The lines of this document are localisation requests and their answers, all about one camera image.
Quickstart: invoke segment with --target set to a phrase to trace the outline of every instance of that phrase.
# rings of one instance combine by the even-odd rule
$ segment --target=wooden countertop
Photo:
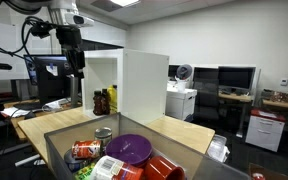
[[[269,106],[288,108],[288,103],[286,103],[286,102],[274,102],[274,101],[270,101],[270,100],[263,100],[263,104],[269,105]]]
[[[75,108],[42,117],[36,117],[27,121],[21,121],[18,124],[47,164],[48,157],[44,134],[90,120],[82,111],[81,107]],[[149,123],[148,127],[174,140],[180,141],[201,153],[206,152],[215,134],[215,131],[212,129],[167,116]]]
[[[225,98],[225,99],[238,100],[238,101],[243,101],[243,102],[251,102],[252,101],[252,97],[251,96],[244,96],[244,95],[238,96],[236,94],[218,93],[218,97]]]
[[[215,131],[169,116],[157,119],[147,127],[187,145],[203,154],[206,153]]]
[[[23,102],[36,102],[36,100],[27,100],[27,101],[23,101]],[[14,104],[17,104],[17,103],[19,103],[19,102],[5,103],[4,107],[5,108],[11,108],[14,106]],[[35,115],[36,115],[36,117],[40,117],[40,116],[45,116],[47,114],[53,114],[53,113],[55,113],[55,112],[38,112],[38,113],[35,113]],[[12,125],[13,125],[13,127],[16,131],[16,134],[17,134],[18,138],[20,139],[20,141],[27,140],[27,137],[25,136],[25,134],[23,133],[21,128],[18,126],[18,123],[20,121],[23,121],[23,120],[24,120],[24,116],[20,116],[20,117],[11,119]]]

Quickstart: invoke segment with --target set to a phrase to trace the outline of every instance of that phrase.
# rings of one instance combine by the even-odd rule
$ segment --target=fluorescent light
[[[140,0],[111,0],[111,1],[115,4],[118,4],[118,5],[123,6],[123,7],[140,2]]]

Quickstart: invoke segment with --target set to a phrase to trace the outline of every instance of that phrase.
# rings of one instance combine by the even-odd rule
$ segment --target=wall outlet
[[[281,86],[287,86],[287,83],[288,83],[288,79],[287,78],[282,78],[281,79]]]

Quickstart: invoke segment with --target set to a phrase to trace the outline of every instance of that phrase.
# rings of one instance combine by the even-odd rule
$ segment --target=purple plate
[[[106,146],[106,154],[131,165],[139,165],[152,153],[151,143],[143,136],[124,134],[114,138]]]

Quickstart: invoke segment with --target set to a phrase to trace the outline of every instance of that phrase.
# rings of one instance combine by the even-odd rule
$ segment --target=bottle
[[[107,89],[102,89],[102,110],[103,114],[109,115],[110,114],[110,104],[109,104],[109,95],[107,93]]]
[[[134,167],[110,156],[102,157],[94,166],[89,179],[141,180],[143,169]]]
[[[93,113],[96,116],[103,115],[103,109],[102,109],[102,93],[101,91],[94,91],[94,110]]]
[[[110,104],[110,110],[111,112],[117,112],[117,86],[111,85],[107,92],[110,96],[109,104]]]

